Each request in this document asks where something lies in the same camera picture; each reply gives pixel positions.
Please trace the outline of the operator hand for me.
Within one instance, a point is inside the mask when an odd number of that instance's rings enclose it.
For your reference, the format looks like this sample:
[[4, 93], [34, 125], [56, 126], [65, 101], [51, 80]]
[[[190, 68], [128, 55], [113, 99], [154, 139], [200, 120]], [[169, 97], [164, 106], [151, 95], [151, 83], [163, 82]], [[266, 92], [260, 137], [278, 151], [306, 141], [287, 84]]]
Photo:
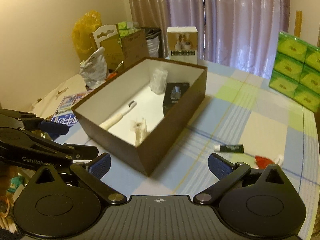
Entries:
[[10, 166], [1, 162], [0, 168], [0, 190], [1, 190], [1, 217], [6, 218], [10, 212], [11, 203], [7, 197], [12, 178], [18, 175], [18, 167]]

